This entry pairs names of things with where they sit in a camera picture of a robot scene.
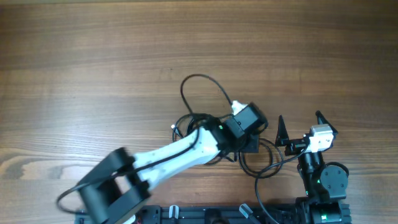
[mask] wooden surface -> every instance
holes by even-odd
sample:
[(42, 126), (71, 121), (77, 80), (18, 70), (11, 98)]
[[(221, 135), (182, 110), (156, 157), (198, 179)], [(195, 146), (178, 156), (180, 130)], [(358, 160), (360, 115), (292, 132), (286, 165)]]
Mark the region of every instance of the wooden surface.
[[(274, 140), (321, 110), (339, 130), (326, 161), (350, 169), (354, 223), (398, 222), (398, 14), (394, 1), (203, 1), (0, 7), (0, 223), (71, 223), (55, 208), (107, 153), (170, 143), (191, 73), (253, 101)], [(222, 115), (214, 84), (192, 80), (197, 112)], [(249, 156), (260, 168), (267, 154)], [(305, 195), (297, 161), (260, 182), (265, 202)], [(161, 205), (255, 202), (238, 164), (196, 166), (156, 188)], [(78, 207), (76, 195), (65, 204)]]

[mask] wood grain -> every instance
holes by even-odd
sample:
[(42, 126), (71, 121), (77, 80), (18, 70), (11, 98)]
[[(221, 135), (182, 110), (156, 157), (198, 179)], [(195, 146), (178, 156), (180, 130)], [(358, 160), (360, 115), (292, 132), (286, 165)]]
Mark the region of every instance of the wood grain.
[[(170, 142), (187, 112), (179, 84), (216, 78), (254, 101), (273, 140), (315, 124), (339, 130), (326, 161), (350, 169), (354, 223), (398, 222), (398, 4), (395, 1), (183, 1), (0, 7), (0, 223), (71, 223), (54, 200), (112, 150)], [(188, 82), (197, 112), (228, 113), (212, 83)], [(249, 156), (264, 167), (268, 155)], [(266, 202), (305, 195), (295, 166), (261, 181)], [(150, 203), (256, 201), (238, 164), (196, 166)], [(78, 207), (76, 195), (66, 199)]]

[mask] wooden table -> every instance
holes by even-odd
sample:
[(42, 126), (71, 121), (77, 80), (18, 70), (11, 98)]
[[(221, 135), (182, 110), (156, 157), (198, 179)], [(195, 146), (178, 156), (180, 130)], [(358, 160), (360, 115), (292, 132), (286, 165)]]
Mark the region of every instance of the wooden table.
[[(0, 8), (0, 223), (71, 223), (55, 208), (107, 153), (170, 143), (187, 113), (191, 73), (253, 101), (274, 140), (321, 110), (339, 130), (326, 161), (351, 172), (354, 223), (398, 222), (398, 14), (393, 1), (203, 1)], [(229, 106), (208, 80), (189, 81), (196, 112)], [(249, 156), (253, 167), (268, 154)], [(260, 182), (265, 202), (305, 196), (297, 161)], [(256, 202), (237, 163), (196, 166), (153, 191), (151, 204)], [(76, 195), (65, 205), (78, 207)]]

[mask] electronic device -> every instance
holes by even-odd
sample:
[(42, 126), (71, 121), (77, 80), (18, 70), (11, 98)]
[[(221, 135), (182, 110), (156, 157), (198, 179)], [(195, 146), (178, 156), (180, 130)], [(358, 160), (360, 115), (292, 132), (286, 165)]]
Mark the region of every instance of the electronic device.
[[(194, 113), (183, 95), (184, 83), (192, 77), (204, 77), (213, 81), (224, 93), (232, 107), (232, 114), (216, 118), (210, 114)], [(182, 100), (189, 114), (172, 125), (172, 144), (160, 149), (129, 155), (125, 148), (117, 149), (105, 157), (93, 170), (82, 178), (76, 186), (65, 191), (57, 199), (60, 210), (76, 215), (76, 222), (95, 224), (130, 223), (351, 223), (348, 205), (342, 204), (346, 198), (348, 169), (337, 162), (324, 163), (322, 152), (333, 146), (337, 130), (317, 111), (318, 125), (302, 139), (289, 139), (283, 117), (279, 117), (279, 128), (275, 144), (259, 138), (268, 126), (267, 118), (254, 104), (241, 104), (231, 101), (223, 87), (213, 78), (194, 74), (185, 78), (180, 86)], [(178, 125), (184, 118), (191, 118), (184, 136)], [(279, 153), (281, 161), (263, 170), (250, 169), (244, 152), (258, 145), (269, 143)], [(284, 159), (277, 146), (285, 146)], [(159, 184), (188, 169), (205, 164), (214, 165), (221, 159), (232, 162), (239, 160), (243, 171), (256, 178), (255, 192), (260, 207), (201, 207), (170, 208), (146, 206), (150, 191)], [(284, 163), (298, 159), (298, 171), (303, 179), (308, 197), (297, 198), (294, 205), (267, 205), (260, 200), (257, 183), (259, 179), (275, 175)], [(265, 172), (275, 168), (269, 175)], [(115, 178), (125, 176), (131, 188), (122, 193)], [(78, 192), (85, 211), (69, 210), (62, 206), (61, 199)]]

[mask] table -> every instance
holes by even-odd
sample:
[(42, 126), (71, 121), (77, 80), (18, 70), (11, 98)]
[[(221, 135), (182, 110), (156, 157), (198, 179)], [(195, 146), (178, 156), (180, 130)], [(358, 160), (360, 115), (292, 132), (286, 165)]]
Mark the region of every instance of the table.
[[(71, 223), (55, 198), (112, 150), (171, 142), (187, 113), (182, 79), (205, 73), (232, 99), (278, 115), (291, 138), (321, 110), (340, 132), (325, 161), (350, 169), (354, 223), (398, 222), (398, 15), (394, 1), (160, 1), (0, 7), (0, 223)], [(222, 115), (208, 80), (189, 81), (196, 112)], [(268, 163), (264, 149), (248, 162)], [(267, 203), (305, 196), (286, 164), (260, 181)], [(237, 163), (196, 166), (150, 204), (255, 203)], [(76, 195), (65, 205), (79, 207)]]

